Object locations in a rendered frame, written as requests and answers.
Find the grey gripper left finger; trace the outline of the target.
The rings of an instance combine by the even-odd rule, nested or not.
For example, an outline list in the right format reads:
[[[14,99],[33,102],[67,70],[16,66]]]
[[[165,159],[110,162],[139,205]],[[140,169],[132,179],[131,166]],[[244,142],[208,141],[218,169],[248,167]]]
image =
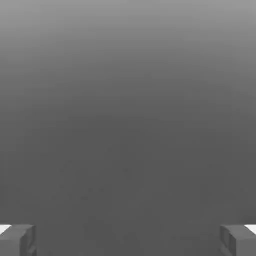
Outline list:
[[[37,227],[0,224],[0,256],[38,256]]]

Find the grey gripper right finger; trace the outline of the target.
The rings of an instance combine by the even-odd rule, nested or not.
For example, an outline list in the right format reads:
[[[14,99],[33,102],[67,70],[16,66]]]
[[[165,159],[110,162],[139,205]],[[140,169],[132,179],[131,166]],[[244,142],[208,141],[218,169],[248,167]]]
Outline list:
[[[221,225],[222,256],[256,256],[256,224]]]

